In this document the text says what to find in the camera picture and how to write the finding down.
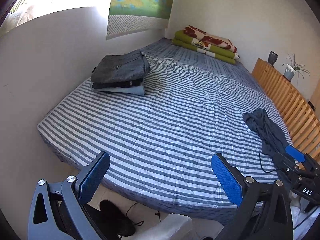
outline dark vase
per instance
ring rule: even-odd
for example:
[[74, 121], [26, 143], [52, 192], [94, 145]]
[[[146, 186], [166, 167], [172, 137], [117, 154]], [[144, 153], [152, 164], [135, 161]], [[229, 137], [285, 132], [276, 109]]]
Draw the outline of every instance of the dark vase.
[[277, 59], [278, 59], [278, 55], [273, 51], [271, 51], [268, 58], [269, 64], [273, 65], [274, 63], [276, 63]]

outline folded clothes stack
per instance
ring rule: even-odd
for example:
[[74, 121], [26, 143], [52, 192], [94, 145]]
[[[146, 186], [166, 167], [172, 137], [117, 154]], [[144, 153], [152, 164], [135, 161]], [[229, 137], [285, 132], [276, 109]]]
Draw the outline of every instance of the folded clothes stack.
[[230, 40], [208, 34], [190, 25], [175, 33], [172, 44], [231, 64], [235, 64], [235, 60], [240, 58], [236, 53], [237, 48]]
[[106, 55], [91, 75], [91, 88], [102, 92], [144, 95], [144, 77], [150, 65], [139, 50], [125, 55]]

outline striped bed sheet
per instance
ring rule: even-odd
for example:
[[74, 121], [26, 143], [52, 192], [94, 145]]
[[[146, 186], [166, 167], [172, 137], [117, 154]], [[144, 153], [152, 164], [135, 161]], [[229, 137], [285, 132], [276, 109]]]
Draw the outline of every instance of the striped bed sheet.
[[[244, 176], [273, 183], [261, 170], [259, 136], [243, 113], [261, 107], [288, 131], [272, 101], [236, 66], [162, 39], [141, 50], [151, 72], [145, 96], [103, 93], [84, 81], [38, 125], [60, 160], [81, 169], [100, 151], [111, 165], [102, 184], [167, 213], [228, 223], [236, 211], [211, 169], [220, 152]], [[272, 160], [261, 155], [266, 170]]]

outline floor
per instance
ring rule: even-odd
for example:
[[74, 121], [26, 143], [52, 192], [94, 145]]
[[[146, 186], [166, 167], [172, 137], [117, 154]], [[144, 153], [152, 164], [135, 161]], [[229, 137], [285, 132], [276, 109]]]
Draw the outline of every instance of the floor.
[[[72, 172], [72, 175], [77, 175], [78, 171], [75, 169]], [[92, 200], [89, 202], [94, 208], [99, 209], [99, 203], [108, 199], [112, 203], [114, 203], [124, 214], [128, 211], [128, 209], [135, 203], [129, 199], [126, 199], [119, 195], [118, 193], [111, 191], [102, 185], [100, 185], [94, 194]], [[151, 227], [156, 226], [159, 223], [159, 217], [155, 215], [158, 211], [148, 208], [142, 204], [136, 204], [133, 206], [128, 212], [128, 217], [134, 222], [138, 223], [144, 220], [144, 223], [140, 227], [136, 227], [137, 233], [148, 230]], [[161, 220], [165, 219], [168, 214], [160, 212]], [[204, 236], [211, 236], [215, 238], [223, 226], [214, 220], [205, 220], [205, 219], [196, 219], [192, 218], [192, 224], [194, 229], [194, 240], [199, 240]], [[123, 240], [129, 240], [131, 237], [122, 237]]]

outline crumpled dark gray clothing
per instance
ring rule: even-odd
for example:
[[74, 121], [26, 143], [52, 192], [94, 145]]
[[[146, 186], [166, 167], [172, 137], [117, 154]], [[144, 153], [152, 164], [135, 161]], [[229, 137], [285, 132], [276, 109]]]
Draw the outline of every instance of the crumpled dark gray clothing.
[[[289, 145], [284, 132], [281, 128], [269, 119], [265, 109], [257, 109], [252, 114], [244, 113], [243, 120], [251, 131], [259, 134], [262, 140], [262, 153], [269, 155], [272, 159], [278, 153], [282, 153], [292, 160], [294, 159], [285, 152], [285, 148]], [[277, 171], [279, 179], [282, 180], [286, 189], [291, 188], [290, 181], [282, 171]]]
[[91, 75], [94, 83], [126, 82], [145, 77], [150, 65], [139, 50], [125, 55], [106, 55]]

